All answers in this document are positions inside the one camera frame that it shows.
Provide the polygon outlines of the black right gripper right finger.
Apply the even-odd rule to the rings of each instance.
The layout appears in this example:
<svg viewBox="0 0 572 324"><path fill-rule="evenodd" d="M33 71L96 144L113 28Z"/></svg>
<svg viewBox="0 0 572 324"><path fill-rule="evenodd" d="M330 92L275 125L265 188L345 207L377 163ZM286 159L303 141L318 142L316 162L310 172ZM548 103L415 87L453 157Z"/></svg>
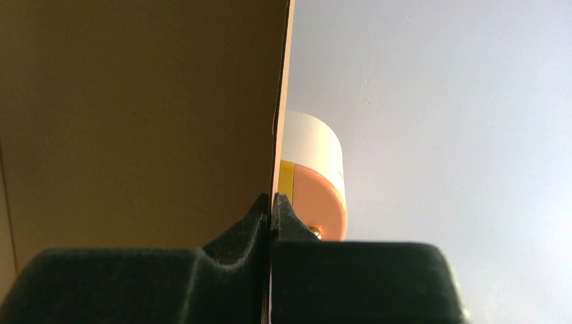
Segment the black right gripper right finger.
<svg viewBox="0 0 572 324"><path fill-rule="evenodd" d="M451 265L419 242L320 240L275 196L273 323L468 323Z"/></svg>

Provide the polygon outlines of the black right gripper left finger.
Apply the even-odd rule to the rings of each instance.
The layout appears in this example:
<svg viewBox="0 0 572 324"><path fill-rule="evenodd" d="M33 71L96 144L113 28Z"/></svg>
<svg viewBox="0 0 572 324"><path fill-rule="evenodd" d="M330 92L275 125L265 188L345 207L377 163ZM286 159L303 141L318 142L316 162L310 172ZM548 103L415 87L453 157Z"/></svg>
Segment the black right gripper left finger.
<svg viewBox="0 0 572 324"><path fill-rule="evenodd" d="M53 248L25 267L2 323L262 323L269 198L201 248Z"/></svg>

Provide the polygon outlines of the brown cardboard box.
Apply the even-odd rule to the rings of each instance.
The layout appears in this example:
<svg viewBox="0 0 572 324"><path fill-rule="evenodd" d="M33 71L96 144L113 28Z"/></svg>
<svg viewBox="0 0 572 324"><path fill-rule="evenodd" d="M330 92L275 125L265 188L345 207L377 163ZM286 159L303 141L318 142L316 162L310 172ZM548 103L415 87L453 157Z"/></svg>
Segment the brown cardboard box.
<svg viewBox="0 0 572 324"><path fill-rule="evenodd" d="M269 198L293 6L2 1L17 278L53 248L201 248Z"/></svg>

